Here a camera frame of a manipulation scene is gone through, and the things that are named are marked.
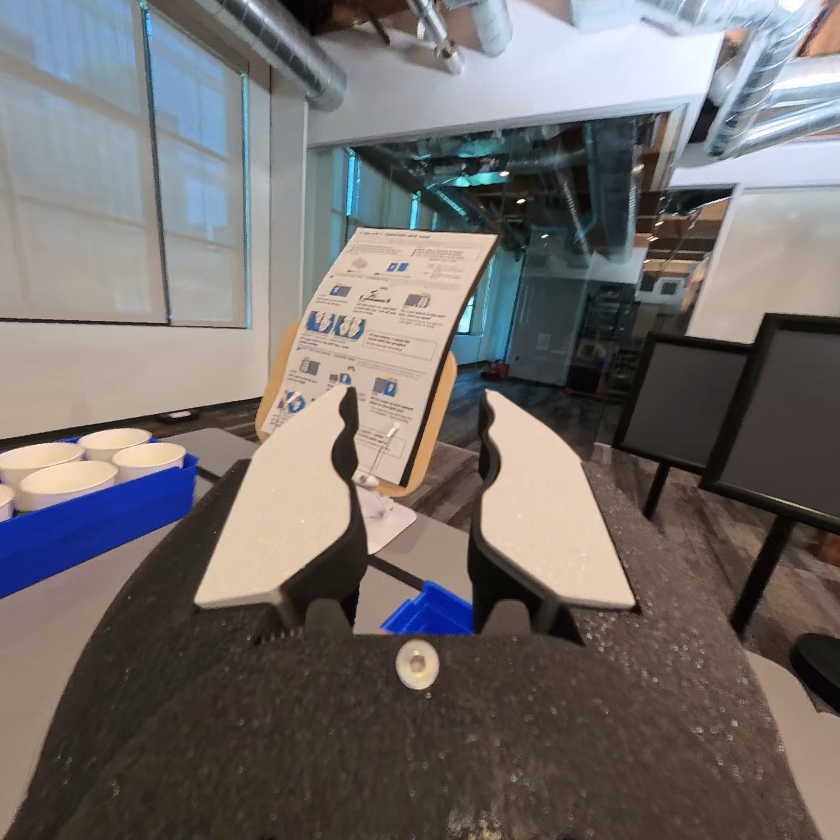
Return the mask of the white board stand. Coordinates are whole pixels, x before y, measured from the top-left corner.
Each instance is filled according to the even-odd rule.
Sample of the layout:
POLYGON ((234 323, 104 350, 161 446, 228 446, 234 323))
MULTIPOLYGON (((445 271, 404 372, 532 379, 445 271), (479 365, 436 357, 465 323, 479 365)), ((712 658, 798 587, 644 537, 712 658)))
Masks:
POLYGON ((372 477, 355 476, 353 482, 364 520, 367 553, 375 555, 413 525, 417 514, 381 493, 372 477))

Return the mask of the silver ventilation duct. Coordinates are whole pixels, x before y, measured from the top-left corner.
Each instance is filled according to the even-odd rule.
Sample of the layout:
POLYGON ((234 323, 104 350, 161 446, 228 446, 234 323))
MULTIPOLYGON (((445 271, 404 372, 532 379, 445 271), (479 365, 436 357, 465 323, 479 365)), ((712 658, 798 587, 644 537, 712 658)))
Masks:
POLYGON ((712 87, 717 105, 705 152, 714 161, 838 128, 838 61, 799 58, 823 2, 704 2, 696 24, 743 29, 736 61, 721 67, 712 87))
POLYGON ((317 40, 278 2, 198 1, 228 32, 295 84, 310 104, 333 112, 348 78, 317 40))

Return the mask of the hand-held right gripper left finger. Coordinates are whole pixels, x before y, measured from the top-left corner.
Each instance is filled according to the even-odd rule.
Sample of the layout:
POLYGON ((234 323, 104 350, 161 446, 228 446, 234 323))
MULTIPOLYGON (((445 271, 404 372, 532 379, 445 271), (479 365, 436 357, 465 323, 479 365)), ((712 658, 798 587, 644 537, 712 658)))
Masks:
POLYGON ((268 605, 287 628, 320 600, 351 602, 369 552, 353 481, 356 390, 336 385, 252 456, 194 595, 203 611, 268 605))

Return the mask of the wooden instruction board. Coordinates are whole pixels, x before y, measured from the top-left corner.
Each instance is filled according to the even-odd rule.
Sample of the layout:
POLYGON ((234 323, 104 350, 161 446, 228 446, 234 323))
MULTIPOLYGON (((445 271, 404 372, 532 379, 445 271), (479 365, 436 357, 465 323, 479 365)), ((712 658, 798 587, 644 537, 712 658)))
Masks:
POLYGON ((419 488, 458 372, 451 345, 498 243, 495 234, 357 229, 280 343, 259 440, 350 386, 362 473, 392 497, 419 488))

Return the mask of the blue plastic bin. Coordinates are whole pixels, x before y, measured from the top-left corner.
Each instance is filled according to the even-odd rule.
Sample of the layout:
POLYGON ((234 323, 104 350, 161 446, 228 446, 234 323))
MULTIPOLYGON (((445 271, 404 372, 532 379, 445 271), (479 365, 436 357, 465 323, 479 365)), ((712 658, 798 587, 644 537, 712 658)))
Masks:
POLYGON ((401 604, 380 629, 402 635, 471 635, 473 607, 443 586, 427 581, 420 594, 401 604))
POLYGON ((1 596, 172 524, 193 507, 199 458, 1 524, 1 596))

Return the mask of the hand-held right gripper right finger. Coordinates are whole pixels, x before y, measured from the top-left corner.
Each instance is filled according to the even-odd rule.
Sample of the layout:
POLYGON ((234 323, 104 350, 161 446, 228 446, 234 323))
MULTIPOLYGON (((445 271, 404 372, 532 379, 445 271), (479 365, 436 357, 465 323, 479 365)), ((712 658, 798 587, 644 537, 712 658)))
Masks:
POLYGON ((572 608, 638 613, 637 596, 583 462, 503 394, 479 400, 481 486, 471 514, 472 629, 518 603, 538 633, 578 637, 572 608))

